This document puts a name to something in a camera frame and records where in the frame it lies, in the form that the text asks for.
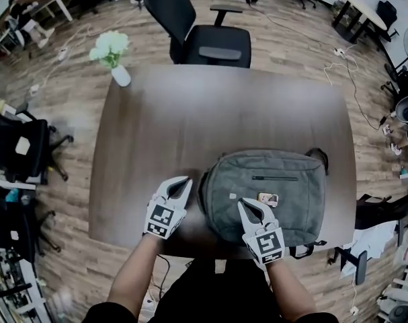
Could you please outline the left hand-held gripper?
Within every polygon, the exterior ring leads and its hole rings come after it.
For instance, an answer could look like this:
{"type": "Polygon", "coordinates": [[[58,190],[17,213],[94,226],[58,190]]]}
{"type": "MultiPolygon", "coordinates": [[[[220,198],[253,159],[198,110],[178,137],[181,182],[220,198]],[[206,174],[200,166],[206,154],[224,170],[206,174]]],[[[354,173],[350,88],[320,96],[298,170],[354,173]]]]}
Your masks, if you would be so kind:
{"type": "Polygon", "coordinates": [[[186,216],[193,180],[176,176],[163,181],[147,205],[144,233],[166,240],[186,216]]]}

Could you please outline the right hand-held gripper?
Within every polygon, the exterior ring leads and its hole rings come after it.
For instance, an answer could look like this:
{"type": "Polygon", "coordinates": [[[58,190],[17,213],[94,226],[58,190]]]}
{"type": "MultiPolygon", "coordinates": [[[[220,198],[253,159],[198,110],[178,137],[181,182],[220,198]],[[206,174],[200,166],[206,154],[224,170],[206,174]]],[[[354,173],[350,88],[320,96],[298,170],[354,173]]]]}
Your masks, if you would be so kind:
{"type": "Polygon", "coordinates": [[[243,241],[255,264],[267,265],[283,259],[286,247],[282,228],[278,227],[278,220],[271,208],[265,203],[250,198],[241,198],[237,208],[245,232],[243,241]],[[261,213],[259,223],[253,220],[253,217],[257,218],[255,213],[258,211],[261,213]],[[269,223],[273,223],[275,228],[257,231],[258,228],[265,228],[269,223]]]}

